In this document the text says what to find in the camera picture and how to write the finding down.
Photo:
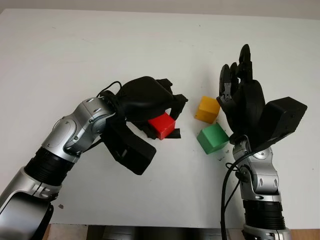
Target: green cube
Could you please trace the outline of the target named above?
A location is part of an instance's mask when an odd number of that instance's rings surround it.
[[[206,154],[222,149],[229,142],[229,137],[216,123],[201,130],[196,137]]]

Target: white wall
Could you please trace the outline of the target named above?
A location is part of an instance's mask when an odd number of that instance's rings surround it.
[[[8,8],[217,14],[320,20],[319,0],[0,0]]]
[[[168,78],[173,92],[189,99],[176,121],[182,138],[146,139],[133,128],[157,149],[142,176],[117,163],[103,144],[85,152],[53,202],[52,222],[219,228],[225,162],[234,161],[233,146],[206,155],[196,136],[208,124],[194,114],[201,96],[217,96],[221,67],[238,59],[243,44],[250,45],[253,76],[266,102],[291,96],[308,106],[296,132],[272,147],[273,164],[288,228],[318,229],[319,20],[5,10],[0,15],[0,193],[56,120],[81,101],[113,81]],[[230,136],[222,111],[218,121]],[[235,184],[232,176],[227,196]],[[243,210],[237,191],[227,209],[229,228],[242,227]]]

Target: silver robot arm segment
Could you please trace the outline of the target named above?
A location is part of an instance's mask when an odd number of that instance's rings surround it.
[[[247,141],[233,148],[234,159],[249,152]],[[246,240],[291,240],[282,216],[278,173],[272,164],[271,147],[244,159],[238,168],[245,181],[240,191],[245,208],[243,235]]]
[[[67,172],[115,115],[102,97],[84,100],[61,118],[34,158],[22,167],[0,196],[0,240],[37,240],[53,213]]]

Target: robotic hand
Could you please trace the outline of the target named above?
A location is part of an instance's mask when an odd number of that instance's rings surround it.
[[[222,110],[233,131],[236,160],[223,181],[221,197],[222,239],[227,239],[225,195],[228,177],[234,168],[240,182],[245,209],[243,235],[246,240],[291,240],[282,216],[279,178],[272,165],[271,145],[293,133],[307,106],[285,97],[265,103],[261,85],[253,80],[250,48],[243,46],[239,65],[223,66],[219,97]]]
[[[0,240],[41,240],[54,211],[51,201],[58,197],[67,172],[83,152],[100,142],[116,161],[141,175],[156,149],[136,136],[126,121],[144,127],[148,135],[147,120],[166,109],[171,108],[170,116],[176,120],[188,100],[173,95],[171,86],[168,79],[141,77],[120,84],[116,95],[105,88],[61,118],[0,196]]]

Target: toy block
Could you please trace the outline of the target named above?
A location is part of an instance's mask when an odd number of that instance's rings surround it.
[[[161,116],[148,120],[148,123],[156,130],[156,136],[162,140],[175,130],[176,121],[166,112]]]
[[[214,98],[203,96],[199,104],[198,110],[196,111],[195,118],[203,122],[212,124],[220,110],[218,101]]]
[[[206,154],[222,149],[229,142],[229,137],[216,123],[201,130],[196,137]]]

